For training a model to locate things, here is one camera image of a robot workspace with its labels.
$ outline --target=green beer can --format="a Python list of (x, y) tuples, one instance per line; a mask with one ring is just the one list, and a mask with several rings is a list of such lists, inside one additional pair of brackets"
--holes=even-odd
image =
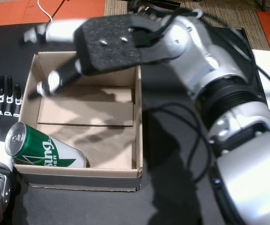
[(77, 168), (88, 164), (79, 150), (21, 122), (9, 130), (5, 139), (5, 151), (17, 164)]

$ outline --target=black table surface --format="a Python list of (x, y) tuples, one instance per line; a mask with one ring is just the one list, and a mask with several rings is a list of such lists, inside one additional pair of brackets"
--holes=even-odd
[[(0, 26), (0, 75), (12, 76), (23, 89), (34, 53), (74, 50), (73, 45), (20, 46), (18, 39), (32, 26)], [(230, 35), (225, 29), (219, 31)], [(217, 37), (212, 38), (231, 51)], [(246, 62), (235, 53), (233, 57), (247, 72)], [(33, 188), (21, 181), (4, 224), (224, 224), (208, 177), (193, 183), (193, 177), (204, 168), (207, 160), (204, 144), (199, 143), (190, 172), (185, 162), (197, 134), (168, 114), (148, 111), (165, 103), (181, 103), (193, 108), (184, 87), (164, 66), (142, 66), (142, 101), (144, 174), (141, 190), (133, 193), (71, 191)], [(194, 122), (186, 110), (173, 106), (171, 110)]]

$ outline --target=screw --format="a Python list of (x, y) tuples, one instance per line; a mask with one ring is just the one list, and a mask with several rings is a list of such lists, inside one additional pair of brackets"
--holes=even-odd
[(215, 179), (215, 180), (213, 181), (214, 185), (217, 185), (217, 186), (220, 185), (220, 182), (221, 182), (221, 181), (220, 181), (219, 179)]
[(224, 149), (224, 150), (221, 151), (222, 155), (227, 154), (227, 153), (229, 153), (229, 151), (227, 149)]
[(129, 41), (126, 37), (121, 37), (120, 40), (125, 43)]
[(103, 45), (106, 46), (108, 45), (107, 41), (105, 39), (100, 39), (99, 42)]
[(260, 136), (261, 134), (262, 134), (261, 131), (256, 131), (256, 133), (255, 133), (256, 136)]

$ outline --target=cardboard flap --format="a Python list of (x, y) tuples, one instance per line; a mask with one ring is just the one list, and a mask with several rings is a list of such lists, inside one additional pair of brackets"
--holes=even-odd
[(38, 123), (132, 126), (131, 89), (73, 86), (60, 95), (41, 100)]

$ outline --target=cardboard box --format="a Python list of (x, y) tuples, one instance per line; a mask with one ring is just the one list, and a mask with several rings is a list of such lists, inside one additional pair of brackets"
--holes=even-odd
[[(74, 52), (33, 57), (24, 95)], [(19, 121), (84, 153), (90, 168), (15, 164), (33, 187), (136, 191), (143, 150), (139, 67), (84, 76), (51, 98), (23, 99)]]

